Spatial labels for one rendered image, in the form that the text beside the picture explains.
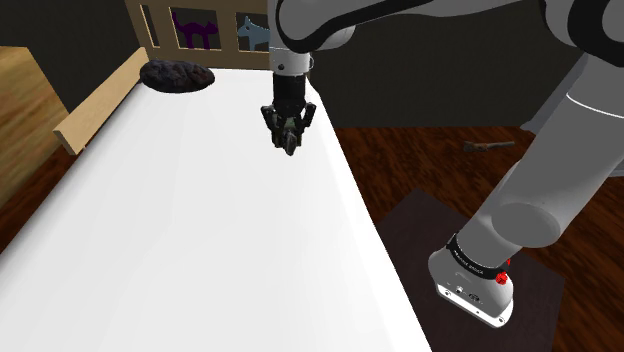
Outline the white bed with wooden frame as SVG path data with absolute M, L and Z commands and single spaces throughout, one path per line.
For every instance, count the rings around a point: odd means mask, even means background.
M 430 352 L 324 107 L 137 85 L 0 253 L 0 352 Z

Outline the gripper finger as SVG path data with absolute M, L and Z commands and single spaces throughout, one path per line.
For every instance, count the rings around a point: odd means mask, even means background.
M 315 104 L 306 103 L 303 114 L 297 114 L 292 118 L 293 128 L 290 132 L 290 155 L 293 155 L 296 148 L 302 144 L 303 133 L 311 125 L 315 111 Z
M 271 132 L 271 141 L 276 148 L 283 149 L 287 155 L 292 155 L 292 131 L 286 128 L 287 120 L 280 117 L 274 107 L 262 106 L 261 113 L 268 129 Z

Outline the brown stick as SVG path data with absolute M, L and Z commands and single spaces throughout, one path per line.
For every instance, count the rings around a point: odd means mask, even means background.
M 463 144 L 464 152 L 487 152 L 497 148 L 505 148 L 514 146 L 514 141 L 507 142 L 494 142 L 494 143 L 475 143 L 471 141 L 465 141 Z

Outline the dark round pillow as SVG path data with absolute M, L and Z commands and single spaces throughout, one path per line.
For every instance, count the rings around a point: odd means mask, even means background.
M 176 60 L 150 60 L 140 71 L 140 82 L 162 93 L 191 93 L 215 82 L 213 72 L 200 64 Z

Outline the dark robot stand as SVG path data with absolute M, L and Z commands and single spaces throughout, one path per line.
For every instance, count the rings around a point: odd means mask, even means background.
M 553 352 L 564 278 L 525 253 L 511 259 L 514 307 L 500 328 L 448 300 L 454 285 L 437 289 L 428 258 L 467 221 L 415 189 L 376 225 L 432 352 Z

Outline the light wooden cabinet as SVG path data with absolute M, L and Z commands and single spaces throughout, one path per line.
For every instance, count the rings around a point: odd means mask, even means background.
M 59 147 L 67 116 L 28 48 L 0 46 L 0 207 Z

